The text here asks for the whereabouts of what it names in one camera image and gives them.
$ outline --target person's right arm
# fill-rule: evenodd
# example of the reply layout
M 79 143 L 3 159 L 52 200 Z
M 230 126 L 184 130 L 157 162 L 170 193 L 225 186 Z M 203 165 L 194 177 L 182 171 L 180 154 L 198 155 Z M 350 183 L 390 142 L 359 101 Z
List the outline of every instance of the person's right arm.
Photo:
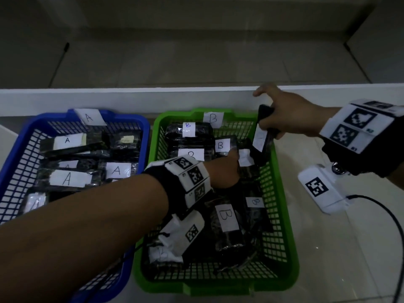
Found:
M 266 83 L 254 91 L 254 96 L 266 93 L 271 97 L 275 108 L 273 114 L 259 122 L 261 129 L 277 128 L 280 139 L 285 133 L 305 134 L 308 137 L 320 137 L 320 131 L 328 119 L 333 117 L 340 107 L 323 107 L 313 104 L 304 97 L 280 90 L 275 84 Z M 404 163 L 401 163 L 387 178 L 404 190 Z

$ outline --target black cable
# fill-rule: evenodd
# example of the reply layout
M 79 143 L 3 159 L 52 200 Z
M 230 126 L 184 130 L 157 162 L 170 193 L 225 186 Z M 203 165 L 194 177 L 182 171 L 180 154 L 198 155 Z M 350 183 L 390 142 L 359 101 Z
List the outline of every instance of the black cable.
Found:
M 403 261 L 401 263 L 400 276 L 398 278 L 397 288 L 396 288 L 396 292 L 395 292 L 394 298 L 393 298 L 393 303 L 397 303 L 398 299 L 400 297 L 401 288 L 403 286 L 403 280 L 404 280 L 404 232 L 403 232 L 403 229 L 402 229 L 400 223 L 398 222 L 396 216 L 390 211 L 390 209 L 388 209 L 386 206 L 381 204 L 379 201 L 376 201 L 375 199 L 372 199 L 370 197 L 366 197 L 365 195 L 349 195 L 349 196 L 347 196 L 347 199 L 356 199 L 356 198 L 367 199 L 369 201 L 372 201 L 372 202 L 376 203 L 381 208 L 383 208 L 391 216 L 391 218 L 394 220 L 394 223 L 396 224 L 397 229 L 398 229 L 398 231 L 400 233 L 401 245 L 402 245 L 402 249 L 403 249 L 403 256 L 402 256 Z
M 166 237 L 169 237 L 169 236 L 170 236 L 170 234 L 168 234 L 168 233 L 160 232 L 159 234 L 156 235 L 156 237 L 159 236 L 159 235 L 163 235 L 163 236 L 166 236 Z M 118 264 L 116 264 L 113 268 L 109 269 L 108 272 L 107 272 L 107 274 L 106 274 L 106 276 L 104 276 L 101 281 L 97 282 L 97 284 L 94 285 L 94 288 L 91 290 L 90 294 L 86 297 L 86 299 L 83 301 L 83 303 L 88 303 L 88 302 L 95 296 L 95 294 L 102 288 L 102 286 L 104 286 L 105 283 L 108 282 L 108 280 L 112 277 L 112 275 L 114 275 L 114 274 L 118 271 L 120 265 L 122 265 L 122 264 L 123 264 L 126 260 L 128 260 L 129 258 L 134 257 L 134 254 L 135 254 L 140 248 L 143 248 L 144 245 L 145 245 L 145 242 L 143 242 L 142 244 L 139 244 L 139 245 L 133 250 L 133 252 L 131 252 L 129 255 L 126 255 L 123 259 L 121 259 L 121 260 L 119 261 Z

